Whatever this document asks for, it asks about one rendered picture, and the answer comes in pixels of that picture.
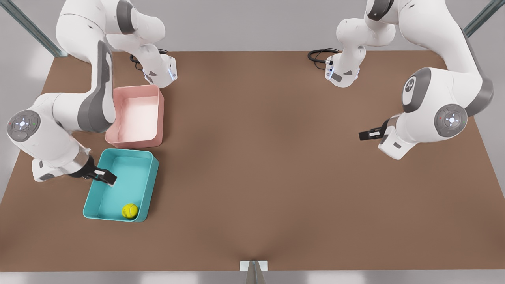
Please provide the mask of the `teal plastic bin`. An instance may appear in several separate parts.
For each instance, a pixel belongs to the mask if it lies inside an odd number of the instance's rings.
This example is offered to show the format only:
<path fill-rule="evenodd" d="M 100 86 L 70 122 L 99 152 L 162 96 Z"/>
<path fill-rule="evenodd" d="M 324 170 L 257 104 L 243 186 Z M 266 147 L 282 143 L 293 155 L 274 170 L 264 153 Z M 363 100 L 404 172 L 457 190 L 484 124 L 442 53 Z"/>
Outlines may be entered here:
<path fill-rule="evenodd" d="M 93 181 L 83 208 L 83 216 L 90 219 L 143 222 L 150 207 L 159 161 L 149 151 L 108 148 L 98 162 L 115 174 L 113 186 Z M 124 205 L 138 206 L 137 218 L 126 219 L 121 214 Z"/>

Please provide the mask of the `silver frame post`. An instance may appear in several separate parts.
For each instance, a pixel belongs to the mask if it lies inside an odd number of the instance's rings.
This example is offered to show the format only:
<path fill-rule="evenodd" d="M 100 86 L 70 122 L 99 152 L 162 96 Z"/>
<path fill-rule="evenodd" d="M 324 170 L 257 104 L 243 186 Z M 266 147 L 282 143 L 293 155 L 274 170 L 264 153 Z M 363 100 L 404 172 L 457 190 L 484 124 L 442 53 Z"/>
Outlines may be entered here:
<path fill-rule="evenodd" d="M 503 5 L 505 5 L 505 0 L 490 0 L 490 2 L 466 25 L 463 29 L 464 34 L 468 38 L 471 37 Z"/>
<path fill-rule="evenodd" d="M 54 57 L 65 57 L 68 54 L 61 50 L 33 21 L 12 1 L 0 0 L 2 7 L 16 20 L 35 40 L 37 40 Z"/>
<path fill-rule="evenodd" d="M 240 271 L 246 271 L 245 284 L 266 284 L 264 272 L 268 271 L 266 260 L 241 260 Z"/>

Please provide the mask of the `pink plastic bin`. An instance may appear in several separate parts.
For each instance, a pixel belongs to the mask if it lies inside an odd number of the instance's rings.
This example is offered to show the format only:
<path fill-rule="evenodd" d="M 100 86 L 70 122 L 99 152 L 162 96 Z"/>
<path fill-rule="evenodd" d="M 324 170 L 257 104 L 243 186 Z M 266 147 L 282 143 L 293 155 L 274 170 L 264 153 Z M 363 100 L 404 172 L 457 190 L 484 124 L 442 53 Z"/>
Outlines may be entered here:
<path fill-rule="evenodd" d="M 116 120 L 106 142 L 119 149 L 158 147 L 163 140 L 164 97 L 158 86 L 115 88 Z"/>

